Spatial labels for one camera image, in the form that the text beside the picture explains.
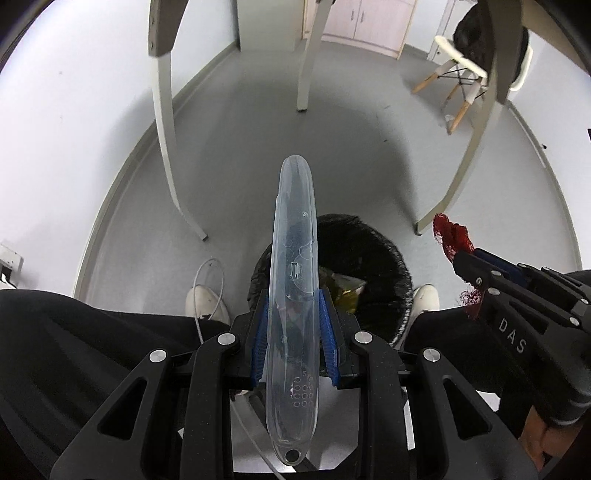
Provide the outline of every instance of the wooden cabinet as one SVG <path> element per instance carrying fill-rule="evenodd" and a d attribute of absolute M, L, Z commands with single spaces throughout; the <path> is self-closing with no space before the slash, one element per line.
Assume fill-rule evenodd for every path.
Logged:
<path fill-rule="evenodd" d="M 322 39 L 398 58 L 414 5 L 415 0 L 337 0 Z M 307 0 L 304 37 L 310 33 L 315 13 L 315 0 Z"/>

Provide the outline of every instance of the shoe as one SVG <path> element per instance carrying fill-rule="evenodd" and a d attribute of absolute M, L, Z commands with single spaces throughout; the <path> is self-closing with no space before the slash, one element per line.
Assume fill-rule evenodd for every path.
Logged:
<path fill-rule="evenodd" d="M 407 339 L 414 321 L 423 312 L 436 312 L 439 310 L 439 294 L 437 289 L 427 283 L 413 291 L 413 308 L 408 316 L 408 323 L 398 342 L 394 345 L 396 350 L 404 349 L 404 342 Z"/>
<path fill-rule="evenodd" d="M 193 289 L 191 288 L 185 300 L 185 315 L 187 317 L 197 317 L 198 319 L 217 320 L 230 325 L 230 314 L 223 301 L 220 301 L 217 310 L 213 311 L 218 298 L 211 288 L 197 285 L 195 286 L 195 302 L 193 304 Z"/>

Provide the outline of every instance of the white cable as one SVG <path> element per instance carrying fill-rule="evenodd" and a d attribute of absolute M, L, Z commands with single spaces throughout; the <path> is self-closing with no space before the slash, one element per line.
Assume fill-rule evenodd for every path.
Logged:
<path fill-rule="evenodd" d="M 273 472 L 273 475 L 275 475 L 279 480 L 285 480 L 285 477 L 279 473 L 279 470 L 277 470 L 277 468 L 275 468 L 275 466 L 267 458 L 267 456 L 265 455 L 265 453 L 256 444 L 255 439 L 251 436 L 251 434 L 246 429 L 246 426 L 244 425 L 244 422 L 240 418 L 240 414 L 238 413 L 238 410 L 236 409 L 236 405 L 234 405 L 234 402 L 231 401 L 230 402 L 230 405 L 232 405 L 232 410 L 236 414 L 236 418 L 238 419 L 238 423 L 242 427 L 242 430 L 244 430 L 244 433 L 246 433 L 246 436 L 251 441 L 251 443 L 254 445 L 254 448 L 256 448 L 256 451 L 258 452 L 258 454 L 261 456 L 261 458 L 263 459 L 263 461 L 267 464 L 267 467 L 269 467 L 271 469 L 271 472 Z"/>
<path fill-rule="evenodd" d="M 219 259 L 217 259 L 215 257 L 208 258 L 205 262 L 203 262 L 201 265 L 199 265 L 199 268 L 197 269 L 197 273 L 195 273 L 195 278 L 193 279 L 193 316 L 195 317 L 195 324 L 197 325 L 197 334 L 199 335 L 199 341 L 201 342 L 201 345 L 203 345 L 203 335 L 201 334 L 201 327 L 199 326 L 199 318 L 197 317 L 197 299 L 196 299 L 196 295 L 195 295 L 195 287 L 197 286 L 197 277 L 201 273 L 201 269 L 208 262 L 217 262 L 217 264 L 220 267 L 220 271 L 222 272 L 222 285 L 220 287 L 220 293 L 217 296 L 216 306 L 213 309 L 213 312 L 211 312 L 211 314 L 209 316 L 210 319 L 213 317 L 213 314 L 216 313 L 217 308 L 219 307 L 220 302 L 222 301 L 222 294 L 223 294 L 223 278 L 224 278 L 224 273 L 223 273 L 223 265 L 222 265 L 222 262 L 220 262 Z"/>

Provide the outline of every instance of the white chair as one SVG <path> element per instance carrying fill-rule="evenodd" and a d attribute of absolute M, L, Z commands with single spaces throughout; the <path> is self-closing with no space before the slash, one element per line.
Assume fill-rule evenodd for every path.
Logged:
<path fill-rule="evenodd" d="M 463 85 L 469 85 L 467 91 L 464 92 L 464 102 L 462 103 L 460 111 L 457 113 L 453 122 L 448 125 L 447 133 L 451 135 L 462 121 L 462 118 L 470 108 L 470 105 L 474 103 L 474 100 L 486 92 L 488 74 L 484 69 L 476 65 L 476 63 L 464 57 L 464 55 L 459 50 L 456 50 L 451 42 L 445 37 L 438 35 L 435 37 L 435 43 L 437 43 L 441 50 L 448 54 L 451 59 L 436 68 L 435 72 L 419 83 L 413 89 L 413 93 L 421 91 L 427 85 L 429 85 L 429 83 L 437 78 L 457 78 L 457 84 L 454 86 L 445 100 L 447 103 L 452 98 L 454 93 L 456 93 L 459 87 Z M 533 54 L 533 48 L 528 46 L 523 62 L 521 63 L 521 71 L 519 76 L 511 84 L 511 87 L 509 88 L 510 91 L 516 92 L 523 85 L 527 72 L 530 69 L 531 58 Z"/>

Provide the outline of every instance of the clear plastic lid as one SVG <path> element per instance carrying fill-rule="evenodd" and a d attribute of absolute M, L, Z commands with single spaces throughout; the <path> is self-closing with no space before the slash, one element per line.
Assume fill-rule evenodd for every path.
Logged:
<path fill-rule="evenodd" d="M 267 353 L 267 428 L 286 465 L 300 463 L 318 414 L 319 290 L 316 204 L 299 155 L 281 167 L 275 205 Z"/>

